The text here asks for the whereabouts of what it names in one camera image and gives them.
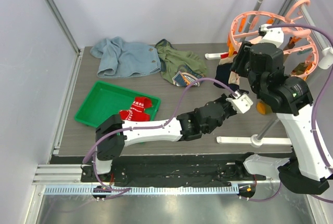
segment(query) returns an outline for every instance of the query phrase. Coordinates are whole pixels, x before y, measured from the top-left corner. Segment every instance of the plastic tray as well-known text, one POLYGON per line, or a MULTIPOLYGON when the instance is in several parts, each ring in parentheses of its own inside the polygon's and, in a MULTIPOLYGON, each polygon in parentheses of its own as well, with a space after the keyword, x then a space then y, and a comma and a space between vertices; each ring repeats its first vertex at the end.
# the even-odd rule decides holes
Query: plastic tray
POLYGON ((146 109, 145 113, 149 114, 150 120, 153 121, 161 99, 103 81, 94 84, 74 119, 96 128, 111 115, 118 114, 120 110, 128 110, 135 97, 151 99, 152 107, 146 109))

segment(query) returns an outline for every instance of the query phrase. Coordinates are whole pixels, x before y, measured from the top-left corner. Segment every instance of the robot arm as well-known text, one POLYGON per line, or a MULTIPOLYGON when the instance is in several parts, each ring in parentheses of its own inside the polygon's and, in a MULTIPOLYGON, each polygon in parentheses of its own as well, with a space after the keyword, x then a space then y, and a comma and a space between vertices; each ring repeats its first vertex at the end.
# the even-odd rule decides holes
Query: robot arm
MULTIPOLYGON (((251 174, 272 176, 272 164, 276 164, 275 177, 292 192, 321 194, 329 185, 332 174, 316 147, 311 128, 313 98, 307 83, 296 76, 286 76, 283 52, 271 43, 252 45, 244 42, 234 59, 232 71, 247 77, 257 98, 268 104, 284 125, 296 157, 283 163, 277 159, 252 155, 245 162, 251 174)), ((332 161, 323 142, 326 156, 332 161)))
POLYGON ((212 133, 230 116, 243 114, 253 105, 247 94, 238 91, 235 94, 223 94, 217 100, 195 108, 194 111, 180 114, 167 125, 158 128, 150 126, 162 126, 167 120, 131 122, 122 121, 120 115, 111 116, 96 129, 96 141, 116 129, 130 130, 110 136, 97 146, 97 173, 100 175, 110 172, 112 160, 119 157, 126 146, 150 141, 192 141, 201 138, 203 134, 212 133))
MULTIPOLYGON (((295 76, 286 76, 283 66, 283 32, 276 28, 259 31, 263 37, 257 44, 243 42, 231 70, 246 77, 258 99, 268 104, 283 123, 293 145, 295 157, 275 159, 250 155, 244 168, 250 174, 279 177, 292 192, 321 194, 328 189, 331 169, 326 167, 316 147, 311 130, 313 98, 307 83, 295 76)), ((96 168, 98 174, 110 172, 112 160, 120 156, 124 146, 147 141, 191 141, 201 138, 220 127, 230 116, 245 113, 253 104, 246 94, 222 95, 192 112, 164 121, 128 122, 119 115, 108 118, 96 129, 96 141, 117 129, 125 131, 105 139, 97 146, 96 168)), ((324 152, 333 164, 319 129, 319 139, 324 152)))

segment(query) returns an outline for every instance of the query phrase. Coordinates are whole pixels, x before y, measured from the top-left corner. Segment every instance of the red sock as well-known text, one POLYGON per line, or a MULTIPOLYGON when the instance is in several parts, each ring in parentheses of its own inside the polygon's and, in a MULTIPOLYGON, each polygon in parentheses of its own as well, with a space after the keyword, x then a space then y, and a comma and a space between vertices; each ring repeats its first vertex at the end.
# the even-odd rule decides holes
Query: red sock
POLYGON ((135 110, 120 111, 119 114, 122 120, 137 121, 137 122, 144 122, 150 120, 149 114, 144 112, 138 112, 135 110))
POLYGON ((136 112, 144 112, 146 108, 152 107, 151 100, 146 97, 136 97, 130 109, 136 112))
POLYGON ((136 97, 129 110, 120 111, 120 118, 128 121, 144 122, 150 120, 150 115, 145 113, 145 108, 152 107, 151 100, 146 97, 136 97))

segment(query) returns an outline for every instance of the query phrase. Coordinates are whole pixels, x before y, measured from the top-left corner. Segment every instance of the sock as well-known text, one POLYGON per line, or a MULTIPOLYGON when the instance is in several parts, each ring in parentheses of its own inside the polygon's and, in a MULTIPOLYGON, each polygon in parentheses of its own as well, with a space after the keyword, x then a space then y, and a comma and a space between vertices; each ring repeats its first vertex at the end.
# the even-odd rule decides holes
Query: sock
POLYGON ((119 114, 121 120, 137 121, 137 122, 144 122, 150 120, 150 115, 144 112, 124 110, 120 111, 119 114))
POLYGON ((130 110, 136 112, 145 112, 145 109, 150 107, 152 107, 152 103, 149 98, 136 97, 133 104, 130 107, 130 110))
POLYGON ((152 102, 146 97, 136 97, 129 110, 120 111, 122 120, 144 122, 150 120, 150 115, 145 113, 146 108, 152 107, 152 102))
MULTIPOLYGON (((215 79, 229 86, 231 90, 236 91, 240 90, 242 93, 249 93, 247 90, 239 89, 239 78, 238 76, 234 76, 235 73, 232 74, 230 71, 232 63, 225 63, 222 65, 218 65, 216 69, 216 77, 215 79)), ((214 85, 218 88, 224 89, 221 85, 214 83, 214 85)))

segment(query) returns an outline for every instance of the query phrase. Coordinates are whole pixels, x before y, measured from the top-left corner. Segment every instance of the clothing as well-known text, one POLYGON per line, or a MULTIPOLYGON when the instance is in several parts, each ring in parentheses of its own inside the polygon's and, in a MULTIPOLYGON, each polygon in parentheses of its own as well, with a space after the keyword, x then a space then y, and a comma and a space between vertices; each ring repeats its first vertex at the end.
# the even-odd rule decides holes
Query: clothing
POLYGON ((144 122, 150 120, 150 115, 145 113, 146 108, 152 107, 152 102, 146 97, 136 97, 129 110, 120 111, 122 120, 144 122))
POLYGON ((187 86, 194 80, 207 76, 204 60, 192 51, 178 51, 165 39, 156 44, 161 59, 162 77, 176 86, 187 86))
POLYGON ((90 53, 100 59, 100 78, 140 77, 161 71, 161 61, 152 46, 131 42, 120 37, 104 39, 90 53))
POLYGON ((305 62, 300 62, 291 72, 290 75, 302 75, 305 71, 307 71, 308 69, 310 69, 312 66, 312 62, 310 63, 305 63, 305 62))
MULTIPOLYGON (((229 86, 231 90, 236 91, 239 89, 239 77, 236 73, 230 71, 231 65, 232 63, 219 64, 216 68, 215 79, 229 86)), ((217 83, 214 83, 214 85, 218 88, 224 88, 217 83)))

